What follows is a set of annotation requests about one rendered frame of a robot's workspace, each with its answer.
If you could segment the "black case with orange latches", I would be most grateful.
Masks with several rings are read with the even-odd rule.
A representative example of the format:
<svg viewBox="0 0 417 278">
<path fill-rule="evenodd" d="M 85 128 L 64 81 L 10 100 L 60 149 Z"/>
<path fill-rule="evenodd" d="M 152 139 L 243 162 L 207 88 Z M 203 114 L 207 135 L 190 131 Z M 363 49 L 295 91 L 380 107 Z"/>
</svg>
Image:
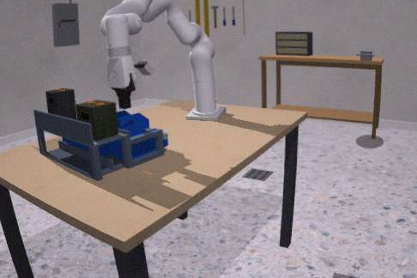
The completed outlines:
<svg viewBox="0 0 417 278">
<path fill-rule="evenodd" d="M 74 89 L 46 91 L 48 113 L 77 120 Z"/>
</svg>

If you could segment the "dark grey shelf rack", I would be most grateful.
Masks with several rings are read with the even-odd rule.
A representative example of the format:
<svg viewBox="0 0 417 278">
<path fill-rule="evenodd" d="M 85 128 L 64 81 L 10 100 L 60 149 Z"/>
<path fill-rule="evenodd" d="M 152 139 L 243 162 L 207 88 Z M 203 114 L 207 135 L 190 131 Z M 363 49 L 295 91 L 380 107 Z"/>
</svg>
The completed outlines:
<svg viewBox="0 0 417 278">
<path fill-rule="evenodd" d="M 118 129 L 118 135 L 95 141 L 93 139 L 92 125 L 89 123 L 38 110 L 33 110 L 33 112 L 40 153 L 97 181 L 103 179 L 103 176 L 110 172 L 115 172 L 124 167 L 130 169 L 133 166 L 138 166 L 165 154 L 163 140 L 168 139 L 168 133 L 163 132 L 161 129 L 133 137 L 130 137 L 128 130 Z M 47 152 L 43 130 L 88 146 L 89 151 L 58 140 L 59 148 Z M 131 145 L 153 137 L 155 138 L 156 151 L 132 160 Z M 99 146 L 120 139 L 122 141 L 123 160 L 111 154 L 106 155 L 107 158 L 100 156 Z"/>
</svg>

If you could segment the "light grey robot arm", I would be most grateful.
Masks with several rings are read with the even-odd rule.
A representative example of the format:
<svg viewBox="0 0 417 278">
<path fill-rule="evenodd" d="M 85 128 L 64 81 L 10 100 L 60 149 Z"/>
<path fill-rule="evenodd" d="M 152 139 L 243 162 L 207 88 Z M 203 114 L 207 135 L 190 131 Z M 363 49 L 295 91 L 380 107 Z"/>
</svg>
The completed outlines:
<svg viewBox="0 0 417 278">
<path fill-rule="evenodd" d="M 142 21 L 151 22 L 165 10 L 166 22 L 179 41 L 184 45 L 191 44 L 190 66 L 196 104 L 192 111 L 198 116 L 216 114 L 220 108 L 215 104 L 212 66 L 215 47 L 198 24 L 190 24 L 178 0 L 123 0 L 110 9 L 100 25 L 101 32 L 106 36 L 108 57 L 130 55 L 130 35 L 141 31 Z"/>
</svg>

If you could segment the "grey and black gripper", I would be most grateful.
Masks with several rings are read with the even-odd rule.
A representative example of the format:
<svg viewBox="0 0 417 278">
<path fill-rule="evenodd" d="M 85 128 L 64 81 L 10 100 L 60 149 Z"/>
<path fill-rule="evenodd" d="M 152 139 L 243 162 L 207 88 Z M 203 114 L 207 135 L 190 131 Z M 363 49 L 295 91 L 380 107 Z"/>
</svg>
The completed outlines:
<svg viewBox="0 0 417 278">
<path fill-rule="evenodd" d="M 132 75 L 132 73 L 134 75 Z M 119 57 L 108 57 L 107 81 L 108 86 L 117 93 L 119 108 L 130 108 L 131 92 L 136 90 L 136 73 L 131 54 Z"/>
</svg>

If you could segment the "dark green case with orange latches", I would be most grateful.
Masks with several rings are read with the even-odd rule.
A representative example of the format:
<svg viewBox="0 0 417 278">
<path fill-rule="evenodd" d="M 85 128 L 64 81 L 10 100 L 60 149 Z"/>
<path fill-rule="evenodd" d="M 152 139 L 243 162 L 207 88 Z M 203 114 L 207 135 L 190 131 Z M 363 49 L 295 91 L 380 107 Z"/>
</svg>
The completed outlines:
<svg viewBox="0 0 417 278">
<path fill-rule="evenodd" d="M 115 102 L 93 100 L 77 104 L 76 114 L 77 120 L 92 125 L 93 139 L 95 141 L 118 135 Z"/>
</svg>

